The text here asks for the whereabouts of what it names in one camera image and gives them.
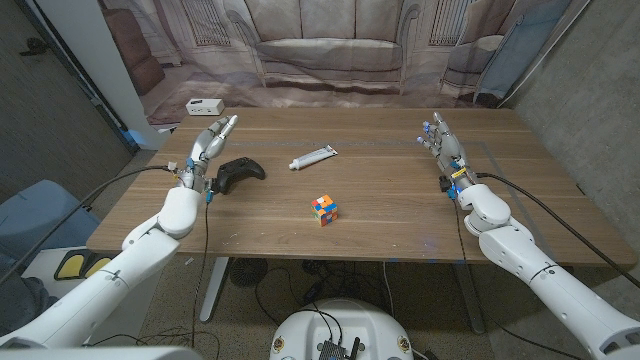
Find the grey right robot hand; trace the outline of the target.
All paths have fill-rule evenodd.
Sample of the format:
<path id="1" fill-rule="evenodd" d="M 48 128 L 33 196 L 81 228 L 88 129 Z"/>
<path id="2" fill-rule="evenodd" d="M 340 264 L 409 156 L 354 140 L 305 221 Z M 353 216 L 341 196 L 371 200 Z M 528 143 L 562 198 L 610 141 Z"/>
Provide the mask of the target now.
<path id="1" fill-rule="evenodd" d="M 442 171 L 441 190 L 460 193 L 476 184 L 464 147 L 450 130 L 439 112 L 433 113 L 433 121 L 423 123 L 424 135 L 417 142 L 436 159 Z"/>

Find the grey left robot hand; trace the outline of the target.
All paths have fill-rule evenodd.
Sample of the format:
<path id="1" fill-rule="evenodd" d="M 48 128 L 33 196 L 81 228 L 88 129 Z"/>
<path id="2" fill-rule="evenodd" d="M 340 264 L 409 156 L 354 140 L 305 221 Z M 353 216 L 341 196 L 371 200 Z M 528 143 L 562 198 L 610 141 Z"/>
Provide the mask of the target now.
<path id="1" fill-rule="evenodd" d="M 192 189 L 198 193 L 204 191 L 209 162 L 223 151 L 227 137 L 237 122 L 237 115 L 226 116 L 198 135 L 186 158 L 186 167 L 178 172 L 176 187 Z"/>

